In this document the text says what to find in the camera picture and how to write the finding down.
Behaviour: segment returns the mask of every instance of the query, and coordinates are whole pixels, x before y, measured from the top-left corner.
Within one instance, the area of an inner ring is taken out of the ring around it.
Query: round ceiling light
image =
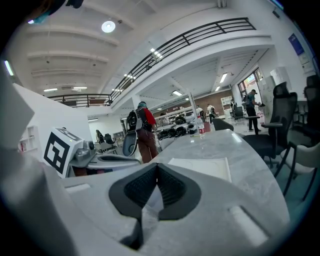
[[[106,21],[105,23],[102,24],[101,29],[105,33],[110,33],[114,31],[116,28],[116,24],[113,21]]]

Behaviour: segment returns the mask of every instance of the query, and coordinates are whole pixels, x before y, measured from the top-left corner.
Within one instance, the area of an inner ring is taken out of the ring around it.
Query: black railing
[[[256,30],[247,17],[230,18],[211,22],[184,32],[154,49],[148,56],[141,60],[133,69],[126,74],[121,82],[114,88],[111,98],[114,101],[142,74],[161,62],[166,57],[174,54],[184,47],[198,41],[236,31]]]
[[[110,94],[66,94],[48,98],[72,108],[110,106],[112,103]]]

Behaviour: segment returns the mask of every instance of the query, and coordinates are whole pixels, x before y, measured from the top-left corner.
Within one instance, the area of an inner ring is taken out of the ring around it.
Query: red shirt
[[[155,120],[154,116],[152,115],[152,113],[150,112],[150,110],[147,108],[144,108],[144,113],[145,113],[145,118],[148,121],[148,124],[155,125],[156,120]]]

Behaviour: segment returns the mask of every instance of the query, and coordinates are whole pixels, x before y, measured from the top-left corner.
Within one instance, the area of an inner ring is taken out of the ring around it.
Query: bottle
[[[204,122],[202,121],[200,115],[198,115],[198,130],[199,130],[200,136],[204,135],[205,125],[204,125]]]

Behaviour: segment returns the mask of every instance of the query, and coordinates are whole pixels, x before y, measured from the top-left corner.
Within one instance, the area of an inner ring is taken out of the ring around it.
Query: brown pants
[[[145,129],[137,131],[138,147],[144,164],[149,163],[158,155],[156,147],[155,135]]]

